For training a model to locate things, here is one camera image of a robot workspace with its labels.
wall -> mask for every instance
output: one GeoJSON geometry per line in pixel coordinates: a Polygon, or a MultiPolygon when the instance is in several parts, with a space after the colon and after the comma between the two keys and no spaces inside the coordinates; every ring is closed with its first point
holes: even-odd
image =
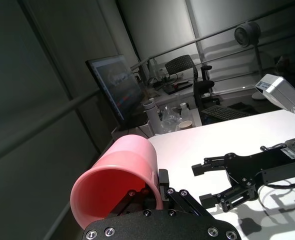
{"type": "Polygon", "coordinates": [[[116,0],[98,0],[98,5],[105,19],[105,23],[111,34],[117,52],[123,54],[128,65],[138,63],[138,58],[132,47],[127,30],[123,24],[121,15],[116,5],[116,0]]]}
{"type": "MultiPolygon", "coordinates": [[[[97,89],[85,61],[118,54],[97,1],[26,0],[26,3],[72,96],[97,89]]],[[[88,101],[80,111],[94,141],[103,150],[117,123],[103,96],[98,95],[96,100],[88,101]]]]}
{"type": "MultiPolygon", "coordinates": [[[[194,39],[186,2],[195,16],[196,30],[200,37],[222,30],[251,17],[265,13],[291,0],[122,0],[126,21],[142,58],[146,58],[194,39]]],[[[295,33],[295,6],[256,21],[261,28],[260,44],[295,33]]],[[[243,50],[234,39],[234,29],[201,41],[206,60],[243,50]]],[[[288,55],[295,62],[295,37],[260,48],[264,69],[273,72],[275,58],[288,55]]],[[[180,55],[190,54],[199,63],[195,44],[157,57],[158,67],[180,55]]],[[[215,93],[253,86],[259,74],[246,75],[221,81],[224,78],[258,70],[253,50],[208,63],[211,80],[217,81],[215,93]]]]}
{"type": "MultiPolygon", "coordinates": [[[[15,0],[0,0],[0,143],[68,102],[15,0]]],[[[74,112],[0,159],[0,240],[42,239],[97,153],[74,112]]]]}
{"type": "MultiPolygon", "coordinates": [[[[140,58],[169,50],[194,39],[184,0],[120,0],[119,1],[140,58]]],[[[199,63],[195,44],[156,58],[158,67],[173,58],[191,55],[199,63]]]]}
{"type": "MultiPolygon", "coordinates": [[[[291,2],[290,0],[190,1],[201,36],[227,28],[291,2]]],[[[295,33],[295,7],[261,18],[256,22],[261,28],[259,43],[266,43],[290,35],[295,33]]],[[[203,40],[201,44],[205,57],[208,60],[242,49],[234,39],[234,29],[203,40]]],[[[260,48],[264,69],[274,67],[274,57],[295,52],[295,38],[276,44],[260,48]]],[[[213,70],[210,71],[210,77],[213,81],[219,81],[222,78],[244,74],[258,69],[253,50],[210,62],[209,65],[213,66],[213,70]]],[[[254,74],[220,81],[215,84],[214,90],[220,91],[249,86],[255,84],[259,79],[260,76],[254,74]]]]}

chair backrest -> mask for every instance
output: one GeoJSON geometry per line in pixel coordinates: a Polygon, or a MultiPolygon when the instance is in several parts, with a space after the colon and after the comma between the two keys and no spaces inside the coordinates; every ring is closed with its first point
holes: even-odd
{"type": "Polygon", "coordinates": [[[183,55],[174,58],[165,64],[165,68],[169,75],[176,74],[187,69],[193,69],[194,81],[196,82],[198,80],[199,73],[190,55],[183,55]]]}

monitor screen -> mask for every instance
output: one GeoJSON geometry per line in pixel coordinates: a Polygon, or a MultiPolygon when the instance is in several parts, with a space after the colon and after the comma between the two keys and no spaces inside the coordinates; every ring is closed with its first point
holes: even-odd
{"type": "Polygon", "coordinates": [[[86,61],[96,83],[107,97],[120,124],[143,99],[143,93],[123,55],[86,61]]]}

black chair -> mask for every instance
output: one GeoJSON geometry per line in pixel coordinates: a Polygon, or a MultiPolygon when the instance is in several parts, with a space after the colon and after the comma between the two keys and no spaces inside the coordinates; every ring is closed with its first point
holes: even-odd
{"type": "Polygon", "coordinates": [[[165,68],[169,75],[173,75],[184,70],[193,69],[193,92],[195,104],[199,110],[203,110],[206,108],[205,104],[211,102],[213,104],[220,104],[220,100],[218,98],[206,97],[202,98],[202,95],[205,93],[209,93],[209,89],[214,86],[214,82],[207,80],[206,71],[210,70],[212,66],[202,66],[201,72],[203,81],[198,81],[199,73],[197,67],[192,61],[190,55],[179,56],[165,64],[165,68]]]}

red object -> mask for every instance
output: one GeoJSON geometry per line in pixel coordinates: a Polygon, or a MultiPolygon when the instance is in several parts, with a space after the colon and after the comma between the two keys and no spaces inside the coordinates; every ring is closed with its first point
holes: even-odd
{"type": "Polygon", "coordinates": [[[105,218],[129,190],[140,191],[148,185],[163,209],[159,190],[157,153],[144,137],[126,135],[75,182],[70,197],[72,213],[85,229],[105,218]]]}

